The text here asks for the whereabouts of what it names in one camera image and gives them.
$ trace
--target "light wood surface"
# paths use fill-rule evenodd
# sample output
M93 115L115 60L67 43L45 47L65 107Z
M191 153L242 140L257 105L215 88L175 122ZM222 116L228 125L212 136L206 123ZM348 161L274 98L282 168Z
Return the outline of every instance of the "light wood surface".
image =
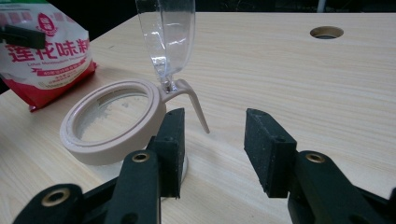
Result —
M395 24L390 13L197 13L191 59L176 78L194 87L211 133L187 96L167 104L186 109L190 163L181 198L162 204L163 223L291 223L287 200L267 198L243 149L249 107L270 113L299 151L328 155L354 185L388 198L396 187ZM344 35L309 34L324 25ZM61 122L111 81L158 81L137 17L91 50L96 74L46 108L30 113L12 91L0 96L0 223L42 189L74 183L85 192L117 170L77 161L61 143Z

